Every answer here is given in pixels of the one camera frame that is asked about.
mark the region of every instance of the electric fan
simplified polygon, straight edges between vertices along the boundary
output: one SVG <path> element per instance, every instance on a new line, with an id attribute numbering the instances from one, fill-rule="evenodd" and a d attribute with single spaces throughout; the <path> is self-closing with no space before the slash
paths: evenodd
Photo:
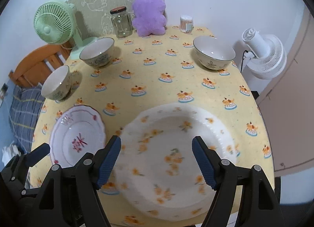
<path id="1" fill-rule="evenodd" d="M 70 53 L 72 60 L 78 59 L 84 47 L 97 40 L 96 37 L 82 40 L 78 33 L 75 12 L 74 4 L 51 0 L 40 6 L 34 17 L 37 35 L 48 44 L 61 45 L 73 36 L 75 47 Z"/>
<path id="2" fill-rule="evenodd" d="M 287 55 L 282 42 L 275 35 L 261 36 L 250 28 L 243 32 L 242 39 L 252 51 L 243 58 L 243 66 L 247 66 L 254 76 L 272 79 L 284 70 Z"/>

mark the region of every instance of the fan base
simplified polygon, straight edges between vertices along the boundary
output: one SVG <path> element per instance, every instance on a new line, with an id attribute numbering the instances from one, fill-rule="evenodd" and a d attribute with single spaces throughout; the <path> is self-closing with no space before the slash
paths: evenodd
<path id="1" fill-rule="evenodd" d="M 96 41 L 98 38 L 96 38 L 96 37 L 90 37 L 90 38 L 86 38 L 86 39 L 84 39 L 83 40 L 83 46 L 81 46 L 81 47 L 77 47 L 77 46 L 75 46 L 73 49 L 72 49 L 72 51 L 71 51 L 71 53 L 70 53 L 70 59 L 71 60 L 78 60 L 79 59 L 79 55 L 80 55 L 80 53 L 81 53 L 81 51 L 84 49 L 84 47 L 85 46 L 87 46 L 88 44 L 90 44 L 90 43 L 93 43 L 94 41 Z"/>

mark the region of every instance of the brown jar lid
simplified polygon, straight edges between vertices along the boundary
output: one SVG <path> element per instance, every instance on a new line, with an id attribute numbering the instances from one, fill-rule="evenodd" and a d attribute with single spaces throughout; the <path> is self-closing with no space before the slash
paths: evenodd
<path id="1" fill-rule="evenodd" d="M 119 7 L 116 7 L 112 10 L 110 10 L 110 14 L 117 14 L 117 13 L 120 13 L 120 12 L 123 12 L 127 9 L 126 6 L 119 6 Z"/>

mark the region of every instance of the bowl rim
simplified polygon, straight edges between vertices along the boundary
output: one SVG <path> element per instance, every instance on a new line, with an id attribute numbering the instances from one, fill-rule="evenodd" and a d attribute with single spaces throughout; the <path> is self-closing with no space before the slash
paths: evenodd
<path id="1" fill-rule="evenodd" d="M 232 59 L 229 59 L 229 60 L 220 60 L 220 59 L 214 58 L 214 57 L 212 57 L 212 56 L 209 56 L 209 55 L 207 55 L 207 54 L 201 52 L 201 51 L 195 46 L 195 44 L 194 44 L 195 39 L 200 38 L 200 37 L 208 37 L 208 38 L 211 38 L 212 40 L 218 40 L 219 42 L 226 44 L 226 46 L 229 46 L 229 47 L 233 50 L 233 52 L 234 52 L 234 57 L 233 57 Z M 223 41 L 223 40 L 220 40 L 220 39 L 218 39 L 218 38 L 213 38 L 213 37 L 211 37 L 211 36 L 206 36 L 206 35 L 198 36 L 198 37 L 196 37 L 196 38 L 193 39 L 193 45 L 194 45 L 194 47 L 195 47 L 195 49 L 196 49 L 197 51 L 199 51 L 200 53 L 204 54 L 206 57 L 209 57 L 209 58 L 211 58 L 211 59 L 213 59 L 213 60 L 219 60 L 219 61 L 226 61 L 226 62 L 227 62 L 227 61 L 232 61 L 232 60 L 234 60 L 235 57 L 236 57 L 235 50 L 233 49 L 233 47 L 232 47 L 231 45 L 225 43 L 225 41 Z"/>
<path id="2" fill-rule="evenodd" d="M 91 58 L 89 58 L 89 59 L 82 59 L 82 58 L 81 58 L 81 54 L 82 54 L 82 52 L 86 49 L 87 46 L 89 46 L 89 45 L 91 45 L 91 44 L 93 44 L 93 43 L 95 43 L 95 42 L 97 42 L 97 41 L 100 41 L 100 40 L 102 40 L 102 39 L 105 39 L 105 38 L 110 38 L 110 39 L 113 40 L 111 46 L 109 46 L 104 52 L 108 51 L 108 50 L 114 45 L 114 43 L 115 43 L 114 38 L 111 38 L 111 37 L 99 38 L 99 39 L 97 39 L 97 40 L 91 42 L 90 44 L 84 46 L 83 50 L 82 50 L 82 51 L 80 52 L 80 54 L 79 54 L 79 59 L 82 60 L 82 61 L 89 61 L 89 60 L 92 60 L 92 59 L 94 59 L 94 58 L 97 58 L 100 54 L 98 54 L 98 55 L 96 55 L 96 56 L 93 56 L 93 57 L 91 57 Z"/>
<path id="3" fill-rule="evenodd" d="M 63 68 L 63 67 L 67 67 L 67 74 L 66 74 L 66 76 L 65 76 L 64 79 L 63 79 L 63 80 L 65 80 L 65 78 L 67 77 L 67 75 L 68 75 L 69 72 L 70 72 L 70 67 L 69 67 L 68 65 L 63 65 L 63 66 L 58 67 L 57 69 Z M 48 80 L 48 78 L 49 78 L 57 69 L 55 69 L 55 70 L 47 77 L 46 81 Z M 44 86 L 45 86 L 46 81 L 45 81 L 44 84 L 42 85 L 41 91 L 40 91 L 41 95 L 42 95 L 44 98 L 47 98 L 47 97 L 48 97 L 49 95 L 51 95 L 54 91 L 56 91 L 57 89 L 59 89 L 60 86 L 62 85 L 62 84 L 59 84 L 58 87 L 57 87 L 56 89 L 54 89 L 52 92 L 47 93 L 47 94 L 44 95 L 44 94 L 42 93 L 42 90 L 43 90 L 43 88 L 44 88 Z"/>

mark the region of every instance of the yellow stripe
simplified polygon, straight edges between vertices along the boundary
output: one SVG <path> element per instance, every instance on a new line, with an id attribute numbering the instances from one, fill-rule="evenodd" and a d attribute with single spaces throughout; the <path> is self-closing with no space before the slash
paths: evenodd
<path id="1" fill-rule="evenodd" d="M 21 124 L 21 123 L 16 123 L 16 122 L 12 122 L 14 125 L 18 125 L 18 126 L 22 126 L 22 127 L 24 127 L 24 128 L 27 128 L 27 129 L 31 129 L 31 130 L 34 130 L 34 128 L 33 127 L 30 127 L 30 126 L 26 126 L 26 125 L 24 125 L 24 124 Z"/>
<path id="2" fill-rule="evenodd" d="M 13 98 L 17 99 L 18 101 L 20 102 L 28 102 L 28 101 L 35 101 L 35 102 L 38 102 L 38 103 L 43 103 L 43 101 L 41 100 L 36 100 L 34 98 L 31 98 L 31 99 L 26 99 L 26 100 L 20 100 L 18 97 L 16 97 L 15 95 L 13 95 Z"/>

